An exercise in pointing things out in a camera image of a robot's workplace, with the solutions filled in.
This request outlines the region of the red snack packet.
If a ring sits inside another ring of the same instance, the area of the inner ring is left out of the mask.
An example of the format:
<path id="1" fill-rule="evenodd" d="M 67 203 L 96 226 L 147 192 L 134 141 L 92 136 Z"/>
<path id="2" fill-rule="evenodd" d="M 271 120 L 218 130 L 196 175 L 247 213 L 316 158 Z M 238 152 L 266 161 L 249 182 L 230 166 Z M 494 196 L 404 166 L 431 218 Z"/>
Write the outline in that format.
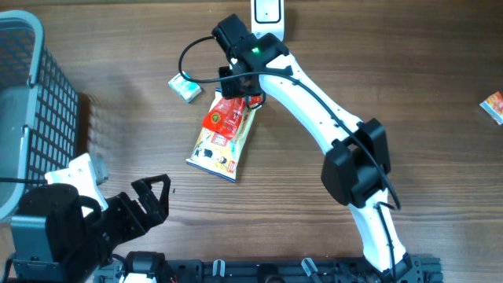
<path id="1" fill-rule="evenodd" d="M 234 139 L 252 109 L 263 103 L 263 96 L 238 97 L 225 99 L 219 92 L 201 126 L 222 135 L 227 139 Z"/>

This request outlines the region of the teal tissue pack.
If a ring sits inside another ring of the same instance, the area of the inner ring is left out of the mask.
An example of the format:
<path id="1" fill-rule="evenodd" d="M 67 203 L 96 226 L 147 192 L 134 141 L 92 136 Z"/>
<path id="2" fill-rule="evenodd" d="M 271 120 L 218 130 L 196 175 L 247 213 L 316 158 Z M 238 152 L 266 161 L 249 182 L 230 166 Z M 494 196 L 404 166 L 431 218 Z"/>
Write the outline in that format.
<path id="1" fill-rule="evenodd" d="M 186 103 L 190 103 L 201 93 L 201 88 L 197 83 L 185 79 L 180 73 L 173 77 L 168 84 Z"/>

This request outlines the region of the cream snack bag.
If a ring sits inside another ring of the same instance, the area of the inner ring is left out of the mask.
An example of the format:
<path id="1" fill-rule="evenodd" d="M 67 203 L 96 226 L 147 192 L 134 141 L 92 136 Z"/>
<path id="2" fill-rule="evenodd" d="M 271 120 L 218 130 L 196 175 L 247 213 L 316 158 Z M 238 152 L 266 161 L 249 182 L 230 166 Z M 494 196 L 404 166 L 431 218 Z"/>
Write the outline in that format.
<path id="1" fill-rule="evenodd" d="M 253 108 L 251 113 L 244 118 L 239 133 L 234 139 L 224 138 L 202 127 L 193 152 L 186 163 L 231 182 L 235 181 L 240 155 L 252 127 L 255 113 L 256 110 Z"/>

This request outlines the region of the orange small box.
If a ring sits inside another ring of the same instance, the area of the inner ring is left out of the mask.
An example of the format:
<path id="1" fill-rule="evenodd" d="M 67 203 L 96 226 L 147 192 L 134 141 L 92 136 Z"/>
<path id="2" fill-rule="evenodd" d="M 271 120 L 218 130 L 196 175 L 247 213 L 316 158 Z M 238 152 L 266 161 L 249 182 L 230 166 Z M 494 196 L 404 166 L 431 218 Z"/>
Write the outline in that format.
<path id="1" fill-rule="evenodd" d="M 492 119 L 498 125 L 503 124 L 503 115 L 502 115 L 503 100 L 502 100 L 502 93 L 500 91 L 491 94 L 487 99 L 485 99 L 479 105 L 492 117 Z"/>

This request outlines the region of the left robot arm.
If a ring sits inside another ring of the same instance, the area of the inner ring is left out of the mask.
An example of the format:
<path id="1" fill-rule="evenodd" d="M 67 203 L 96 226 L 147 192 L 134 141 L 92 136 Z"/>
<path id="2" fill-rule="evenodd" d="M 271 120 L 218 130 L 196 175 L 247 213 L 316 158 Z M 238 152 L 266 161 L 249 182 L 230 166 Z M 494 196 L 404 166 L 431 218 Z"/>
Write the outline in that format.
<path id="1" fill-rule="evenodd" d="M 167 175 L 132 182 L 136 200 L 121 192 L 107 209 L 75 186 L 55 183 L 25 193 L 12 217 L 15 251 L 4 282 L 84 282 L 114 249 L 145 235 L 169 215 Z"/>

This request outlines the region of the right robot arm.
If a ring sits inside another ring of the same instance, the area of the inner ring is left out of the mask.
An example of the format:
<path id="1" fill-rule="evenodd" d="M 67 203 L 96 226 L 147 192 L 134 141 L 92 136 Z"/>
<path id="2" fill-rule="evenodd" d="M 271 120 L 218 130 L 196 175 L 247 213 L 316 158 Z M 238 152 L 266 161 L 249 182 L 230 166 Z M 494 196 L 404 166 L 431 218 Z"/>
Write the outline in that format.
<path id="1" fill-rule="evenodd" d="M 335 103 L 275 35 L 256 37 L 235 14 L 211 34 L 229 62 L 219 71 L 223 95 L 265 94 L 290 111 L 323 152 L 321 182 L 334 200 L 349 207 L 365 259 L 396 279 L 406 249 L 391 217 L 400 203 L 387 176 L 391 160 L 384 126 L 377 119 L 364 122 Z"/>

